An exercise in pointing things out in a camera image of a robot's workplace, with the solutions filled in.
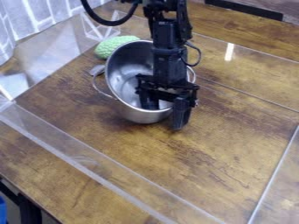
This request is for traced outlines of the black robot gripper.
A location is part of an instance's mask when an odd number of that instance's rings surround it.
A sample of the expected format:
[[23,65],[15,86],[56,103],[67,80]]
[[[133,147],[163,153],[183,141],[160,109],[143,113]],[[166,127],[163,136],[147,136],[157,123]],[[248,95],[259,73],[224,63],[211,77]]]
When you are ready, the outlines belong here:
[[153,74],[137,74],[136,93],[143,109],[157,110],[159,101],[172,103],[172,129],[180,130],[190,121],[198,103],[199,86],[187,80],[187,48],[153,50]]

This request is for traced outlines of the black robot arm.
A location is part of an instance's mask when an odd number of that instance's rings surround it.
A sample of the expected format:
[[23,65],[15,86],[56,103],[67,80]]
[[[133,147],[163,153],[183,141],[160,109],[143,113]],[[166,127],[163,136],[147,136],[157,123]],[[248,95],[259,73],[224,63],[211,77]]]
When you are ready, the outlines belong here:
[[159,109],[159,101],[172,103],[172,128],[180,130],[190,121],[192,108],[198,105],[199,86],[187,80],[187,46],[192,38],[192,26],[186,0],[149,0],[144,4],[153,40],[153,74],[137,74],[136,93],[143,109]]

